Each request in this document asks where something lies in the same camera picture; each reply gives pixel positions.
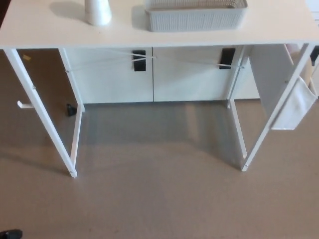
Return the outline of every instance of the black object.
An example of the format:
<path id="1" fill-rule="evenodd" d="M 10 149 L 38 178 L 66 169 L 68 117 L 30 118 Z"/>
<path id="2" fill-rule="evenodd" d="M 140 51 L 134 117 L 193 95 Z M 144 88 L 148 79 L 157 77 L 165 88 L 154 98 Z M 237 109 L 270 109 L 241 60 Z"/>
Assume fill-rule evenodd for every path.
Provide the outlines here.
<path id="1" fill-rule="evenodd" d="M 3 231 L 0 232 L 0 239 L 21 239 L 22 234 L 22 231 L 19 229 Z"/>
<path id="2" fill-rule="evenodd" d="M 315 46 L 313 52 L 310 55 L 313 66 L 315 66 L 318 56 L 319 56 L 319 46 Z"/>
<path id="3" fill-rule="evenodd" d="M 143 55 L 143 56 L 135 56 L 133 55 L 133 60 L 138 60 L 145 58 L 146 51 L 144 50 L 134 50 L 132 51 L 133 54 Z M 140 61 L 134 61 L 134 71 L 146 71 L 146 59 Z"/>
<path id="4" fill-rule="evenodd" d="M 231 65 L 233 63 L 236 48 L 224 48 L 221 53 L 221 58 L 219 64 Z M 231 69 L 230 66 L 219 66 L 220 70 Z"/>
<path id="5" fill-rule="evenodd" d="M 69 117 L 74 116 L 76 115 L 77 108 L 71 106 L 70 104 L 66 104 L 66 112 Z"/>

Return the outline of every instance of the white hook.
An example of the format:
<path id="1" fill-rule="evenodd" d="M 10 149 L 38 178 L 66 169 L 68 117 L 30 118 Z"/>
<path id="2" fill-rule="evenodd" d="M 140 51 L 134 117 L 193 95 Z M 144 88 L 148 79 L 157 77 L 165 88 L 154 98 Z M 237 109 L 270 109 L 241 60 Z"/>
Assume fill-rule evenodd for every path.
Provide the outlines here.
<path id="1" fill-rule="evenodd" d="M 21 109 L 33 109 L 34 108 L 32 104 L 22 104 L 21 101 L 18 101 L 17 104 Z"/>

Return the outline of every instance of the white vase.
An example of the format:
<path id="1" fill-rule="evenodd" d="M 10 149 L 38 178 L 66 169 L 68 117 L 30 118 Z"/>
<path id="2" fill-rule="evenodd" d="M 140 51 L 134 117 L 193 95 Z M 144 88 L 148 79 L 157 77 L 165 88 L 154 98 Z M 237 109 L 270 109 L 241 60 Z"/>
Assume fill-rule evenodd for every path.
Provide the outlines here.
<path id="1" fill-rule="evenodd" d="M 85 18 L 93 26 L 108 24 L 112 18 L 109 1 L 85 0 Z"/>

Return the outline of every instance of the black shoe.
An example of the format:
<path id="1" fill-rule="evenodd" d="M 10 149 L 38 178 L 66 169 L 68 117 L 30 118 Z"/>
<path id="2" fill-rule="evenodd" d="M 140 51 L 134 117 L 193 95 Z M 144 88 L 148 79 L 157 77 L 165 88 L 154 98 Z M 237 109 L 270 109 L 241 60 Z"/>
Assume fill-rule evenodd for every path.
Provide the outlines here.
<path id="1" fill-rule="evenodd" d="M 22 231 L 19 229 L 13 229 L 0 232 L 0 239 L 21 239 Z"/>

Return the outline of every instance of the white metal frame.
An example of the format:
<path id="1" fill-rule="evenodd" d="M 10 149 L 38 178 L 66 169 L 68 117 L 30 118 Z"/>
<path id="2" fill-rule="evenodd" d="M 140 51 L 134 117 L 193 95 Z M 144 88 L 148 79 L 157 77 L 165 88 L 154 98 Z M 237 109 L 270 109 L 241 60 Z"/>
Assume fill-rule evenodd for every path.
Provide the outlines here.
<path id="1" fill-rule="evenodd" d="M 256 156 L 256 153 L 258 152 L 258 150 L 259 150 L 262 142 L 266 138 L 268 132 L 271 130 L 271 126 L 273 125 L 275 119 L 277 118 L 279 112 L 281 111 L 288 95 L 290 94 L 291 90 L 293 89 L 293 86 L 296 83 L 298 76 L 302 72 L 302 70 L 303 70 L 307 60 L 309 59 L 314 47 L 315 47 L 314 44 L 304 44 L 303 45 L 301 52 L 300 52 L 299 60 L 294 65 L 291 73 L 287 76 L 288 84 L 287 84 L 284 92 L 282 93 L 275 109 L 273 110 L 273 112 L 270 115 L 269 119 L 267 120 L 265 126 L 263 127 L 263 129 L 260 133 L 260 136 L 257 138 L 251 151 L 248 154 L 247 154 L 247 149 L 245 146 L 244 136 L 243 136 L 243 133 L 241 130 L 239 118 L 237 115 L 235 101 L 233 99 L 233 93 L 234 93 L 234 90 L 236 89 L 236 84 L 238 82 L 239 77 L 242 76 L 242 70 L 238 69 L 238 71 L 234 71 L 233 81 L 232 81 L 232 84 L 230 87 L 229 95 L 227 97 L 227 101 L 228 101 L 227 106 L 229 108 L 231 108 L 231 112 L 233 115 L 233 121 L 234 121 L 236 130 L 237 130 L 238 141 L 239 141 L 240 148 L 241 148 L 242 155 L 243 155 L 243 159 L 245 162 L 242 165 L 242 171 L 247 171 L 249 165 L 251 164 L 254 157 Z M 244 51 L 244 52 L 241 52 L 241 57 L 239 57 L 239 60 L 242 60 L 241 65 L 245 66 L 247 64 L 247 61 L 248 61 L 248 56 L 250 55 L 250 49 L 249 49 L 249 47 L 246 47 L 242 51 Z"/>
<path id="2" fill-rule="evenodd" d="M 293 89 L 293 86 L 300 75 L 303 67 L 306 64 L 306 61 L 308 60 L 313 48 L 315 45 L 313 44 L 304 44 L 302 47 L 300 58 L 297 62 L 297 64 L 294 65 L 291 73 L 287 76 L 287 86 L 282 93 L 282 96 L 280 97 L 275 109 L 273 110 L 271 116 L 269 117 L 268 121 L 266 122 L 264 128 L 262 129 L 260 136 L 256 140 L 254 146 L 252 147 L 251 151 L 247 154 L 247 149 L 245 146 L 245 140 L 242 133 L 242 129 L 240 126 L 240 121 L 237 114 L 237 109 L 234 101 L 234 92 L 236 90 L 236 86 L 239 82 L 240 77 L 243 76 L 243 70 L 245 69 L 250 52 L 252 49 L 252 46 L 242 46 L 239 47 L 238 50 L 235 53 L 234 56 L 234 63 L 232 67 L 232 73 L 231 73 L 231 83 L 229 86 L 229 91 L 227 92 L 227 107 L 231 110 L 232 116 L 233 116 L 233 123 L 236 127 L 236 133 L 237 133 L 237 139 L 240 145 L 241 149 L 241 155 L 242 159 L 245 162 L 242 165 L 242 171 L 246 171 L 252 162 L 253 158 L 255 157 L 258 149 L 260 148 L 263 140 L 265 139 L 267 133 L 271 130 L 271 126 L 274 123 L 274 120 L 276 119 L 278 113 L 280 112 L 285 100 L 287 99 L 288 95 L 290 94 L 291 90 Z M 32 83 L 32 80 L 30 76 L 27 73 L 27 70 L 25 69 L 25 66 L 17 52 L 16 49 L 7 49 L 4 50 L 14 71 L 16 72 L 25 92 L 27 93 L 31 104 L 22 104 L 21 102 L 18 102 L 18 106 L 22 109 L 31 109 L 34 108 L 36 112 L 38 113 L 44 127 L 46 128 L 48 134 L 50 135 L 55 147 L 57 148 L 63 162 L 65 163 L 67 169 L 69 170 L 72 177 L 77 176 L 77 172 L 75 169 L 76 165 L 76 158 L 77 158 L 77 152 L 78 152 L 78 145 L 79 145 L 79 138 L 80 138 L 80 129 L 81 129 L 81 119 L 82 114 L 85 110 L 84 104 L 81 99 L 80 92 L 78 90 L 76 81 L 74 79 L 74 75 L 72 73 L 70 62 L 68 60 L 68 57 L 66 55 L 66 51 L 64 48 L 59 49 L 59 52 L 61 54 L 62 61 L 65 66 L 65 70 L 67 72 L 67 75 L 70 80 L 71 87 L 73 89 L 76 101 L 78 103 L 78 110 L 76 114 L 76 121 L 75 121 L 75 129 L 73 134 L 73 142 L 72 142 L 72 150 L 71 155 L 69 156 L 67 153 L 67 150 L 65 146 L 63 145 L 63 142 L 58 135 L 56 128 L 53 125 L 53 122 L 47 113 L 41 98 L 39 94 L 36 91 L 35 86 Z"/>
<path id="3" fill-rule="evenodd" d="M 70 172 L 71 176 L 73 178 L 77 177 L 75 163 L 76 163 L 76 156 L 77 156 L 77 151 L 78 151 L 81 118 L 82 118 L 82 113 L 84 112 L 84 106 L 82 106 L 82 104 L 79 104 L 79 108 L 78 108 L 77 115 L 76 115 L 72 151 L 71 151 L 71 156 L 69 156 L 65 146 L 63 145 L 63 142 L 62 142 L 58 132 L 56 131 L 56 128 L 55 128 L 48 112 L 45 109 L 45 106 L 44 106 L 38 92 L 36 91 L 35 86 L 33 85 L 33 82 L 31 80 L 17 50 L 16 49 L 6 49 L 6 50 L 4 50 L 4 52 L 9 60 L 9 62 L 11 63 L 17 77 L 19 78 L 26 94 L 28 95 L 28 97 L 32 103 L 32 105 L 30 105 L 30 104 L 24 105 L 21 102 L 18 102 L 18 105 L 22 109 L 34 108 L 36 110 L 36 112 L 39 115 L 46 131 L 48 132 L 49 136 L 51 137 L 56 149 L 58 150 L 58 152 L 59 152 L 65 166 L 67 167 L 68 171 Z"/>

